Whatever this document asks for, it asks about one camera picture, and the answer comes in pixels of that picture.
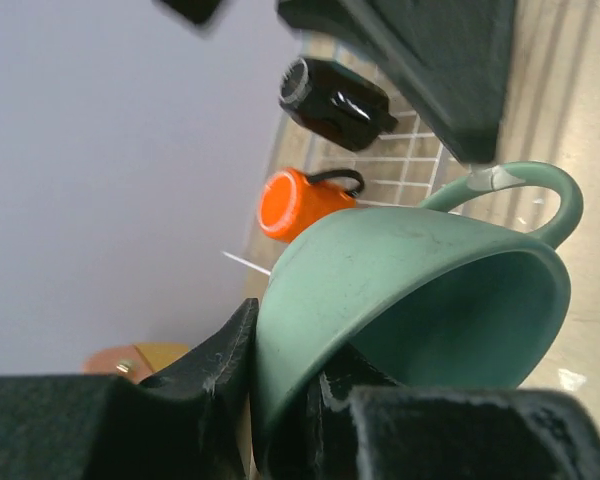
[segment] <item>mint green mug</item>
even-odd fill
[[[522,186],[560,195],[555,217],[535,232],[446,213]],[[571,287],[554,249],[582,211],[567,173],[521,162],[456,180],[420,208],[342,210],[313,224],[280,257],[262,300],[254,441],[268,443],[306,382],[347,342],[405,385],[519,385],[564,321]]]

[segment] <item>black mug handle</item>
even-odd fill
[[[356,185],[354,188],[345,190],[344,192],[352,198],[356,198],[364,190],[364,178],[362,178],[360,172],[350,168],[324,170],[322,172],[313,173],[311,175],[307,175],[307,182],[309,182],[309,185],[315,185],[316,183],[324,182],[325,180],[331,180],[332,178],[352,178],[358,182],[358,185]]]

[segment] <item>mug handle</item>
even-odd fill
[[[544,187],[560,195],[560,208],[555,216],[528,234],[558,248],[580,223],[584,205],[582,191],[575,180],[564,170],[547,163],[513,162],[478,170],[445,185],[418,206],[449,212],[486,193],[515,187]]]
[[[332,178],[352,178],[358,182],[358,185],[349,190],[345,190],[344,193],[352,198],[356,198],[364,191],[364,178],[362,178],[360,172],[350,168],[324,170],[322,172],[307,175],[306,177],[309,185],[315,185],[316,183],[324,182],[325,180],[330,180]]]

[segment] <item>green mug handle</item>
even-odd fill
[[[558,248],[580,223],[584,209],[582,191],[571,176],[553,165],[540,162],[513,162],[459,178],[438,190],[421,208],[449,212],[469,200],[515,187],[544,187],[560,195],[556,215],[528,235]]]

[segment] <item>black mug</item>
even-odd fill
[[[299,125],[352,152],[398,123],[384,90],[332,60],[293,62],[280,87],[280,106]]]

